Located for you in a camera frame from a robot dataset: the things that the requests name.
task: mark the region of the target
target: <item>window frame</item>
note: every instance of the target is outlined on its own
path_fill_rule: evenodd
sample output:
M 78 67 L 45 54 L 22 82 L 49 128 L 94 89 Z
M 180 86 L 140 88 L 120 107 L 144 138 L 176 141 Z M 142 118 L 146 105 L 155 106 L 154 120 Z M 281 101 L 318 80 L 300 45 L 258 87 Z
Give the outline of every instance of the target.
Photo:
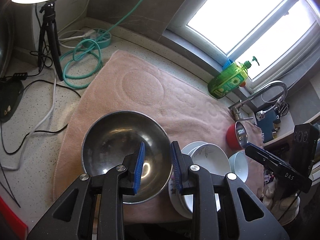
M 211 41 L 200 33 L 187 26 L 191 18 L 207 0 L 185 0 L 179 8 L 167 29 L 186 39 L 201 49 L 220 65 L 224 65 L 227 59 L 236 60 L 250 46 L 252 46 L 267 30 L 270 29 L 288 10 L 299 0 L 282 0 L 260 23 L 258 23 L 236 46 L 224 53 Z M 296 63 L 318 40 L 320 26 L 317 22 L 281 57 L 268 66 L 257 77 L 246 80 L 246 88 L 253 92 L 267 82 L 281 76 L 288 68 Z

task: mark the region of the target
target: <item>metal screw head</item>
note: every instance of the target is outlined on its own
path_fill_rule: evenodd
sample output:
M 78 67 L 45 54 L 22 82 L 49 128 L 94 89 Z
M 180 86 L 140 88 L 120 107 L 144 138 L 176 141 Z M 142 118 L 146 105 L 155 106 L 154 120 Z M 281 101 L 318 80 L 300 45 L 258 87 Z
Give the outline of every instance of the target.
M 228 173 L 227 177 L 228 179 L 235 180 L 237 178 L 237 175 L 234 173 Z
M 81 174 L 81 175 L 80 175 L 80 179 L 81 179 L 81 180 L 87 180 L 87 179 L 89 179 L 89 175 L 86 174 L 86 173 Z
M 198 165 L 193 164 L 193 165 L 190 166 L 190 169 L 192 171 L 199 171 L 200 167 Z
M 118 165 L 118 166 L 116 167 L 116 170 L 117 170 L 117 171 L 124 171 L 124 170 L 125 170 L 125 166 L 124 166 L 124 165 Z

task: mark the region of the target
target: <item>bottle label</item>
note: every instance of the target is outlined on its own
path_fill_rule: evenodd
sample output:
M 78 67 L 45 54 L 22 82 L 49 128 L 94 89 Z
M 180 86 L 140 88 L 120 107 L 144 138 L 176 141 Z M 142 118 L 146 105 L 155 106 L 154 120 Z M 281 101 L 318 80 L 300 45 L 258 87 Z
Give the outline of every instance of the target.
M 224 97 L 231 90 L 237 88 L 243 81 L 244 81 L 244 78 L 239 73 L 234 77 L 230 78 L 229 80 L 227 80 L 226 82 L 222 83 L 220 86 L 218 86 L 213 93 L 219 97 Z

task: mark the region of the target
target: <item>white cable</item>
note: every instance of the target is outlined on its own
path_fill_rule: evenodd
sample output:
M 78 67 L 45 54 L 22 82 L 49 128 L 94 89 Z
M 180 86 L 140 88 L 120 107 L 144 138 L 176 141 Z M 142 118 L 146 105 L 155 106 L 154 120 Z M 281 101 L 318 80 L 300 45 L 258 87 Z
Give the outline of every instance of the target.
M 66 45 L 63 45 L 61 42 L 59 42 L 59 45 L 64 47 L 64 48 L 67 48 L 67 49 L 75 49 L 76 47 L 71 47 L 71 46 L 66 46 Z
M 58 41 L 59 41 L 59 45 L 64 47 L 64 48 L 67 48 L 67 49 L 75 49 L 76 47 L 73 47 L 73 46 L 67 46 L 67 45 L 64 45 L 62 44 L 63 41 L 65 42 L 68 42 L 68 41 L 75 41 L 75 40 L 79 40 L 79 39 L 82 39 L 82 38 L 89 38 L 91 37 L 91 35 L 95 34 L 96 31 L 95 30 L 88 30 L 86 33 L 84 33 L 83 35 L 81 36 L 72 36 L 72 37 L 68 37 L 68 38 L 63 38 L 61 39 L 61 37 L 63 37 L 65 34 L 67 33 L 77 33 L 77 32 L 80 32 L 80 33 L 84 33 L 83 31 L 81 30 L 72 30 L 72 31 L 67 31 L 63 34 L 61 34 L 59 37 L 58 37 Z
M 90 1 L 90 0 L 87 1 L 87 4 L 85 5 L 84 10 L 82 11 L 82 13 L 81 13 L 76 19 L 74 19 L 71 23 L 68 23 L 68 24 L 67 24 L 66 26 L 64 26 L 61 30 L 59 30 L 58 33 L 62 32 L 64 29 L 68 28 L 71 24 L 73 24 L 74 22 L 76 22 L 76 21 L 85 13 L 85 11 L 86 11 L 87 8 L 88 8 L 89 1 Z
M 27 144 L 28 144 L 28 141 L 29 139 L 31 138 L 31 136 L 33 135 L 33 133 L 38 129 L 38 127 L 43 124 L 43 122 L 48 119 L 48 117 L 51 115 L 53 109 L 54 109 L 54 103 L 56 101 L 56 84 L 57 84 L 57 73 L 56 73 L 56 70 L 55 68 L 52 68 L 54 70 L 54 83 L 53 83 L 53 95 L 52 95 L 52 106 L 49 110 L 49 112 L 46 114 L 46 116 L 32 129 L 32 131 L 30 132 L 30 134 L 26 137 L 26 140 L 24 142 L 24 145 L 22 147 L 22 150 L 21 150 L 21 155 L 20 155 L 20 159 L 19 159 L 19 163 L 18 163 L 18 166 L 17 167 L 7 167 L 7 166 L 3 166 L 3 169 L 6 170 L 6 171 L 18 171 L 20 169 L 20 167 L 22 166 L 23 164 L 23 154 L 26 150 L 26 147 L 27 147 Z

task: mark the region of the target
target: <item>red object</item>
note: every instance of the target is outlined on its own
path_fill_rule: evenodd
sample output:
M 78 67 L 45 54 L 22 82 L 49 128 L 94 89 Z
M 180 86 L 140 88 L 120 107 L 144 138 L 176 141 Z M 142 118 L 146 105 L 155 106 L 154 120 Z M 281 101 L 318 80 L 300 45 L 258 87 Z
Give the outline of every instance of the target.
M 8 207 L 4 200 L 0 197 L 0 213 L 3 215 L 9 227 L 21 240 L 25 240 L 28 234 L 28 227 L 23 223 L 15 213 Z
M 232 150 L 240 151 L 240 150 L 243 150 L 243 148 L 239 145 L 239 141 L 236 135 L 237 123 L 240 123 L 240 122 L 236 122 L 235 124 L 230 125 L 227 131 L 226 138 L 227 138 L 227 143 Z

